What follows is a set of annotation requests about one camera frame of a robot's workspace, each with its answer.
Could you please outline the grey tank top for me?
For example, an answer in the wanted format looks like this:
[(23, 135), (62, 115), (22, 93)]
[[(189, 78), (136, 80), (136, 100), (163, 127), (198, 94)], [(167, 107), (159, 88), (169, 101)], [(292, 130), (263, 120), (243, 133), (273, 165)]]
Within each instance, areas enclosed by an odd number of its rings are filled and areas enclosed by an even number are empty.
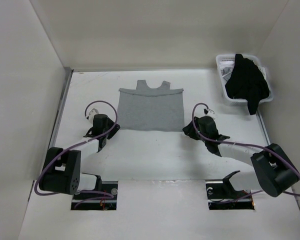
[(180, 132), (185, 126), (182, 88), (163, 81), (157, 88), (138, 80), (135, 89), (120, 88), (118, 124), (134, 131)]

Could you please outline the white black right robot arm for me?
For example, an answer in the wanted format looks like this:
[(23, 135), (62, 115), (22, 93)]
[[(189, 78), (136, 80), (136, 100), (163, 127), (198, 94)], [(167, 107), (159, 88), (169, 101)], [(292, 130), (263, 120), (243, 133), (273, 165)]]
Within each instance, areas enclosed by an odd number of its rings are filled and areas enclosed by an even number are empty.
[(300, 180), (279, 145), (272, 143), (257, 151), (255, 146), (231, 142), (230, 136), (219, 133), (215, 120), (210, 116), (194, 117), (182, 131), (191, 139), (203, 141), (210, 153), (252, 166), (258, 186), (271, 197), (278, 197)]

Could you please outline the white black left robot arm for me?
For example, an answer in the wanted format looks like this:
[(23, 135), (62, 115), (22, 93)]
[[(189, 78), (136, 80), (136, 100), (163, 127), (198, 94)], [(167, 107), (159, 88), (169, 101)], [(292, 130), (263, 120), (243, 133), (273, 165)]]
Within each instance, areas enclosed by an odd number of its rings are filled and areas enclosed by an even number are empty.
[(90, 199), (102, 195), (102, 180), (99, 175), (83, 173), (82, 164), (90, 156), (100, 152), (121, 128), (106, 114), (95, 114), (89, 118), (92, 127), (78, 143), (64, 149), (48, 149), (36, 189), (53, 194), (86, 193)]

